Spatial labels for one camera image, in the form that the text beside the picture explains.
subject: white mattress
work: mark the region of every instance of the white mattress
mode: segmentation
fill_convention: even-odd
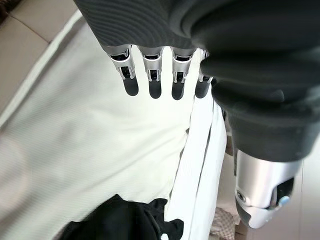
[[[200,52],[179,101],[171,97],[170,49],[159,99],[149,96],[142,57],[136,47],[132,52],[135,97],[84,25],[1,129],[1,240],[52,239],[114,194],[148,203],[171,191],[166,218],[185,222],[183,239],[208,239],[226,139],[210,94],[194,101]],[[215,140],[204,161],[212,121]],[[201,221],[209,228],[193,230]]]

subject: black garment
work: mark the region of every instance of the black garment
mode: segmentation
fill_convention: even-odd
[[[320,131],[320,1],[191,2],[180,30],[210,53],[201,70],[217,80],[212,95],[235,149],[274,162],[306,157]]]
[[[169,240],[181,239],[184,222],[164,221],[167,200],[157,198],[149,204],[125,201],[115,195],[98,206],[81,222],[70,222],[60,240]]]

